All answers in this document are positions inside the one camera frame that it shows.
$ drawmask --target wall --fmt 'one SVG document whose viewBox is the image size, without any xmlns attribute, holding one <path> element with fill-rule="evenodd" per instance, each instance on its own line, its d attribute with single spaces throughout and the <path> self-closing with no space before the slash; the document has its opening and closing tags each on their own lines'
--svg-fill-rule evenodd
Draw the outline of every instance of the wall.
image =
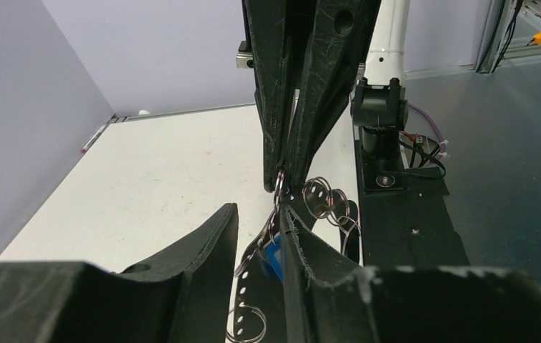
<svg viewBox="0 0 541 343">
<path fill-rule="evenodd" d="M 111 116 L 41 0 L 0 1 L 0 253 Z"/>
<path fill-rule="evenodd" d="M 43 0 L 116 113 L 252 103 L 241 1 Z M 490 0 L 412 0 L 405 69 L 475 60 Z"/>
</svg>

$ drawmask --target hole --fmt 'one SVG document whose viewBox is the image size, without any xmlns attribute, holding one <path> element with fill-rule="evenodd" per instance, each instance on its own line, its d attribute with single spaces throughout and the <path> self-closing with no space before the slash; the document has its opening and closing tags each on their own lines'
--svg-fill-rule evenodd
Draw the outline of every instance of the hole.
<svg viewBox="0 0 541 343">
<path fill-rule="evenodd" d="M 346 10 L 341 10 L 335 16 L 335 22 L 334 22 L 335 31 L 338 34 L 345 36 L 350 33 L 353 22 L 354 22 L 354 17 L 352 16 L 352 13 Z"/>
<path fill-rule="evenodd" d="M 131 274 L 131 273 L 140 273 L 145 272 L 148 269 L 151 269 L 152 267 L 148 264 L 138 263 L 134 264 L 132 266 L 127 267 L 121 274 Z"/>
</svg>

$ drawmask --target blue object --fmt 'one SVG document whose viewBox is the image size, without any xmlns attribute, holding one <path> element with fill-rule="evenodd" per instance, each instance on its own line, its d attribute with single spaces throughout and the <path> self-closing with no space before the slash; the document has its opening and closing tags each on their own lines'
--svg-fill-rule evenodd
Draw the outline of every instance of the blue object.
<svg viewBox="0 0 541 343">
<path fill-rule="evenodd" d="M 273 244 L 270 242 L 265 248 L 264 253 L 266 254 L 266 260 L 268 261 L 268 264 L 272 268 L 272 271 L 274 271 L 274 274 L 279 277 L 279 280 L 281 280 L 281 283 L 283 283 L 283 268 L 281 267 L 281 237 L 276 236 L 274 238 L 274 242 L 277 244 Z"/>
</svg>

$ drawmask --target white table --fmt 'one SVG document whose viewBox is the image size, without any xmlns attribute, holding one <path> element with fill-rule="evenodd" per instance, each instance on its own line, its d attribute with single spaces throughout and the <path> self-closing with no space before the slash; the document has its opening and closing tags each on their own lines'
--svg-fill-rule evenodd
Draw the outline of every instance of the white table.
<svg viewBox="0 0 541 343">
<path fill-rule="evenodd" d="M 309 173 L 356 201 L 352 123 L 342 116 Z M 272 209 L 255 106 L 112 124 L 0 261 L 86 260 L 115 272 L 239 206 L 237 260 Z M 315 233 L 339 248 L 336 228 Z"/>
</svg>

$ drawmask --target floor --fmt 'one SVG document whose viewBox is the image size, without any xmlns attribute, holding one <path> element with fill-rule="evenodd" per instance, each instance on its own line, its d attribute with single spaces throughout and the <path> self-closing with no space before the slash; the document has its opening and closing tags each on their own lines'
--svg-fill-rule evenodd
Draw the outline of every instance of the floor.
<svg viewBox="0 0 541 343">
<path fill-rule="evenodd" d="M 541 283 L 541 63 L 411 80 L 407 97 L 449 140 L 446 204 L 470 264 Z"/>
</svg>

